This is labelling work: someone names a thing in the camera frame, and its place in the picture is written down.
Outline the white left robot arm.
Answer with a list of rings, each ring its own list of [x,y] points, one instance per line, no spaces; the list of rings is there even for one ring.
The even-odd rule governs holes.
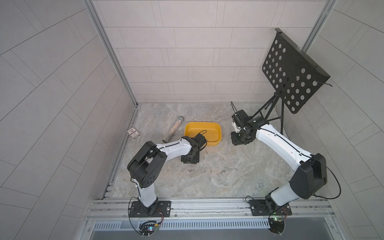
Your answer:
[[[181,158],[182,163],[197,164],[200,161],[200,151],[207,140],[202,134],[191,138],[181,137],[178,141],[167,144],[146,142],[127,166],[131,181],[136,184],[139,192],[139,201],[148,212],[157,208],[158,197],[155,193],[154,183],[164,166],[172,159]]]

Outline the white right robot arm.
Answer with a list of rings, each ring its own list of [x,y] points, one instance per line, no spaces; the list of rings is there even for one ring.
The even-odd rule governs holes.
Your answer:
[[[311,196],[317,197],[316,193],[328,182],[327,173],[332,172],[324,156],[300,148],[262,117],[243,121],[240,116],[234,115],[232,119],[235,129],[231,132],[233,145],[247,145],[257,139],[274,150],[295,171],[286,184],[266,195],[269,211],[277,211],[300,198],[307,200]]]

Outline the yellow plastic storage box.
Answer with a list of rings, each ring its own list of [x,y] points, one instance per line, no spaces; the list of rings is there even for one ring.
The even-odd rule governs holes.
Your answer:
[[[185,136],[195,137],[201,134],[207,140],[208,147],[217,146],[222,140],[222,129],[214,122],[189,122],[185,127]]]

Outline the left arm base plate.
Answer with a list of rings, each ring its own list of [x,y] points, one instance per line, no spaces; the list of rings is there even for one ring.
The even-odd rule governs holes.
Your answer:
[[[134,201],[129,207],[130,218],[158,218],[169,217],[171,201],[155,201],[151,206],[145,207],[140,201]]]

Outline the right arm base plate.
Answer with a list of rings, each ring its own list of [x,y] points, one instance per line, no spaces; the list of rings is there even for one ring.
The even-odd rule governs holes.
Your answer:
[[[253,216],[291,216],[292,210],[289,204],[283,206],[277,206],[274,203],[267,200],[246,200],[250,205],[250,209]]]

